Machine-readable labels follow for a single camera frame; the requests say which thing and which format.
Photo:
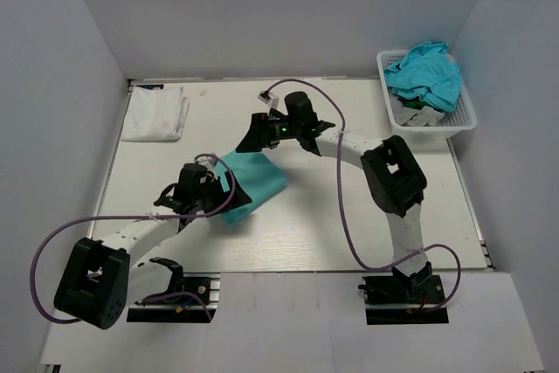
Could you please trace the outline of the folded white t shirt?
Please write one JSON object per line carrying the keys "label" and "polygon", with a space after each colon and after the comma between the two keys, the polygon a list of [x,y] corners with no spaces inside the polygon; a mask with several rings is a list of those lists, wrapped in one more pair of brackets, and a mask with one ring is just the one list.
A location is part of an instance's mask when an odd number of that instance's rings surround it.
{"label": "folded white t shirt", "polygon": [[181,87],[136,86],[121,131],[122,142],[174,142],[181,139],[189,100]]}

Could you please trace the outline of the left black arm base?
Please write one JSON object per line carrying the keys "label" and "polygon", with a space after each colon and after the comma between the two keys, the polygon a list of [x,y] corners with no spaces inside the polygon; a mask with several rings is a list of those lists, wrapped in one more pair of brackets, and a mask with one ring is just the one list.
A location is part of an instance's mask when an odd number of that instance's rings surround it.
{"label": "left black arm base", "polygon": [[219,292],[219,274],[186,273],[166,291],[136,299],[126,322],[207,324],[217,312]]}

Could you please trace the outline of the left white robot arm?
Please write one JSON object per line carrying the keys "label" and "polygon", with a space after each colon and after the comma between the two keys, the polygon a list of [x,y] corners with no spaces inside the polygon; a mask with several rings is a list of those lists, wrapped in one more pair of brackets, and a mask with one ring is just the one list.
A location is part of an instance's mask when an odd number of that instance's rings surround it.
{"label": "left white robot arm", "polygon": [[54,307],[100,329],[112,327],[125,307],[184,302],[206,308],[198,287],[187,288],[183,267],[172,259],[143,257],[198,218],[252,203],[231,169],[217,161],[186,163],[165,187],[155,209],[102,239],[82,238],[73,247],[54,297]]}

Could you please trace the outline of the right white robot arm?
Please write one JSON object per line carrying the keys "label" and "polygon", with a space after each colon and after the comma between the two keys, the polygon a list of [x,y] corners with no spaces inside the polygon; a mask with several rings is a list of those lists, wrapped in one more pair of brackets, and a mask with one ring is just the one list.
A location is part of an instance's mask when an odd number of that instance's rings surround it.
{"label": "right white robot arm", "polygon": [[[302,91],[285,97],[286,114],[276,109],[279,99],[272,93],[261,92],[259,100],[268,106],[268,110],[252,115],[248,132],[236,151],[249,153],[274,149],[284,140],[295,139],[307,152],[334,158],[342,228],[355,261],[370,272],[392,272],[396,277],[396,295],[407,302],[417,300],[424,294],[425,281],[432,275],[420,225],[427,181],[405,140],[393,135],[378,141],[322,121]],[[344,162],[363,171],[374,203],[387,218],[393,250],[393,262],[387,266],[366,266],[356,253],[343,207],[341,166]]]}

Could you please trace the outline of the blue t shirt in basket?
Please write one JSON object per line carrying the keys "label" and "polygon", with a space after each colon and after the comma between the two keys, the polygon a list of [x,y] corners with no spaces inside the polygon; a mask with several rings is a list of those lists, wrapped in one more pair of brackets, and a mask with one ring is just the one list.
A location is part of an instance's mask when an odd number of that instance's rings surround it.
{"label": "blue t shirt in basket", "polygon": [[444,113],[455,110],[462,77],[459,66],[448,59],[446,42],[426,41],[414,46],[383,70],[387,87],[401,99],[419,100]]}

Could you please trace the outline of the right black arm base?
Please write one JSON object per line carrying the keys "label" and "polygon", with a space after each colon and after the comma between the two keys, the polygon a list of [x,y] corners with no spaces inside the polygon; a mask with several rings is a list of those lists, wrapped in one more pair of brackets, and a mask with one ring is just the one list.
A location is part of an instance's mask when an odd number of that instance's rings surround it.
{"label": "right black arm base", "polygon": [[447,309],[439,303],[445,300],[444,288],[438,275],[408,296],[393,276],[379,275],[362,278],[357,287],[362,293],[366,322],[370,326],[447,324]]}

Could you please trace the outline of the white plastic basket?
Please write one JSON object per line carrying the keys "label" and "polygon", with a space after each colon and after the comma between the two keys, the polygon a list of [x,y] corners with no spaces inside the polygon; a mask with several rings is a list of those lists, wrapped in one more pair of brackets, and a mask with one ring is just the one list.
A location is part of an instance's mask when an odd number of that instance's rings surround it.
{"label": "white plastic basket", "polygon": [[380,51],[376,55],[376,64],[392,132],[405,139],[420,142],[427,141],[428,138],[448,139],[460,132],[473,130],[477,125],[477,118],[465,85],[460,88],[460,95],[454,111],[447,113],[436,127],[409,127],[396,122],[394,107],[390,103],[393,94],[386,85],[383,71],[389,65],[403,59],[407,52],[407,50]]}

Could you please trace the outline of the teal green t shirt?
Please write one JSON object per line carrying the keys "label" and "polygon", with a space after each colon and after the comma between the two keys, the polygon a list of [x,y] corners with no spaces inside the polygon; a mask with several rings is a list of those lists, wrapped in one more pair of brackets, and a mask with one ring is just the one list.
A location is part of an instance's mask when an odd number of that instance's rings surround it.
{"label": "teal green t shirt", "polygon": [[239,224],[260,205],[279,194],[287,185],[287,179],[264,153],[230,152],[221,159],[233,171],[238,187],[252,202],[222,214],[223,221],[230,227]]}

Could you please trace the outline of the white grey cloth in basket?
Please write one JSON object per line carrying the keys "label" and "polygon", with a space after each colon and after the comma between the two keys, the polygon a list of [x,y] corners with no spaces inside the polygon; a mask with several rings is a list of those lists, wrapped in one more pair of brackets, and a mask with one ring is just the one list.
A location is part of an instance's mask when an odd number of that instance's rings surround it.
{"label": "white grey cloth in basket", "polygon": [[390,107],[396,124],[404,127],[436,127],[445,117],[443,112],[429,106],[407,107],[397,97],[390,97]]}

